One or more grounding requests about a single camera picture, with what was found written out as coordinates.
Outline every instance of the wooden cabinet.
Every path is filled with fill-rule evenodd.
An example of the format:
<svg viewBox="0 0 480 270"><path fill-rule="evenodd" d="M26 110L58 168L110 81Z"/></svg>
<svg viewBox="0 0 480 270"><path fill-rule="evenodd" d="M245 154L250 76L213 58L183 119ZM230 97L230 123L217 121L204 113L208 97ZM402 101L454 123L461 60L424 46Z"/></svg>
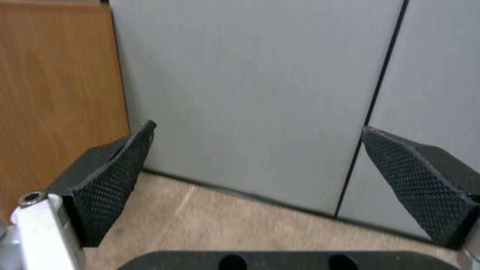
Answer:
<svg viewBox="0 0 480 270"><path fill-rule="evenodd" d="M0 218L128 131L110 7L0 2Z"/></svg>

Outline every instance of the screw head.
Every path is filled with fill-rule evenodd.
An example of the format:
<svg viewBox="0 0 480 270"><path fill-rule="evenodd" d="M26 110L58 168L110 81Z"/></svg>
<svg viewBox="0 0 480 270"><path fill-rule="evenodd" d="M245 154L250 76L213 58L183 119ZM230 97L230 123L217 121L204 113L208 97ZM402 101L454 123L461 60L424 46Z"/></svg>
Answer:
<svg viewBox="0 0 480 270"><path fill-rule="evenodd" d="M29 207L47 198L47 194L43 191L30 192L20 197L20 199L18 200L18 206L20 208Z"/></svg>

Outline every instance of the floor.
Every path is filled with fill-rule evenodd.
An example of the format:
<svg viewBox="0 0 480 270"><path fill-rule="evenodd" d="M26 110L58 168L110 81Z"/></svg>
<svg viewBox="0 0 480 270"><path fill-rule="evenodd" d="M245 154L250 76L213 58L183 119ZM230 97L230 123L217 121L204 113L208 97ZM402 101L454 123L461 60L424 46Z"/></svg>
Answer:
<svg viewBox="0 0 480 270"><path fill-rule="evenodd" d="M158 250L409 250L456 263L451 250L142 173L87 269Z"/></svg>

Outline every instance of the gray wall panel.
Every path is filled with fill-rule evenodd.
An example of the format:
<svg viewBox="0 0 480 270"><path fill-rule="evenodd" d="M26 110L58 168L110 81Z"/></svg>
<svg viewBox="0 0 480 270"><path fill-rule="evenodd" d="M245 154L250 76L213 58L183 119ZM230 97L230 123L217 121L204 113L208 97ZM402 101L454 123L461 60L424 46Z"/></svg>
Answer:
<svg viewBox="0 0 480 270"><path fill-rule="evenodd" d="M110 3L147 168L335 211L402 1Z"/></svg>
<svg viewBox="0 0 480 270"><path fill-rule="evenodd" d="M480 1L411 0L369 125L480 171ZM427 237L362 148L340 216Z"/></svg>

